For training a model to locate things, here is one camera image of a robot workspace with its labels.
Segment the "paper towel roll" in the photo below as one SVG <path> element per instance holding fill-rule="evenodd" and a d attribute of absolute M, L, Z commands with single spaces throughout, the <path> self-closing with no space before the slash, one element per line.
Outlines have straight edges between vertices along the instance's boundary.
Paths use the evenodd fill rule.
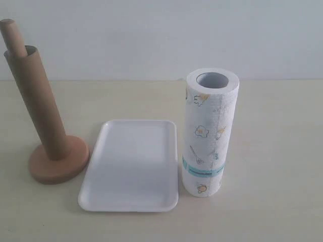
<path fill-rule="evenodd" d="M 187 76 L 182 180 L 196 197 L 209 197 L 221 186 L 239 78 L 218 68 Z"/>

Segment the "round wooden base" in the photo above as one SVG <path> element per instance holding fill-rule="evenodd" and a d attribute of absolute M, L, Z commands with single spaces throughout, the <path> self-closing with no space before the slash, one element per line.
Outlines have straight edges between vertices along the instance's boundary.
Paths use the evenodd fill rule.
<path fill-rule="evenodd" d="M 39 145 L 29 159 L 30 174 L 40 183 L 58 184 L 75 177 L 87 165 L 89 148 L 75 136 L 67 136 L 71 152 L 61 160 L 49 160 L 43 145 Z"/>

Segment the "table surface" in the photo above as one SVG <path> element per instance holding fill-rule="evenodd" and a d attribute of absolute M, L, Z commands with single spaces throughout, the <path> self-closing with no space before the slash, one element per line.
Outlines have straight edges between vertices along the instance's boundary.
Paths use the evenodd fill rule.
<path fill-rule="evenodd" d="M 177 125 L 181 160 L 184 81 L 51 86 L 68 134 L 93 147 L 108 120 L 169 119 Z M 321 80 L 242 81 L 214 196 L 193 197 L 179 180 L 179 201 L 170 212 L 91 213 L 77 203 L 85 171 L 51 186 L 30 177 L 27 160 L 39 138 L 15 82 L 0 82 L 0 240 L 107 241 L 114 233 L 137 233 L 132 241 L 144 241 L 144 234 L 167 233 L 177 241 L 321 241 L 322 90 Z"/>

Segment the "white wall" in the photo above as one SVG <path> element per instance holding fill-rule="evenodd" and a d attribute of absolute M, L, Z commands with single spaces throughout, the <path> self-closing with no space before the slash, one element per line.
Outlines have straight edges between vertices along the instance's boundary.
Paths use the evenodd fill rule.
<path fill-rule="evenodd" d="M 174 80 L 200 67 L 290 79 L 323 77 L 322 9 L 321 0 L 10 0 L 0 18 L 18 22 L 52 80 Z"/>

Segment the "rectangular tray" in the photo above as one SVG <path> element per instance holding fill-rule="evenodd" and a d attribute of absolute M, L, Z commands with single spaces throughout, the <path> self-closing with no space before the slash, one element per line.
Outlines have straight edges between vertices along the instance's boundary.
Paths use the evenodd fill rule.
<path fill-rule="evenodd" d="M 87 211 L 164 212 L 178 201 L 176 126 L 112 120 L 100 131 L 78 202 Z"/>

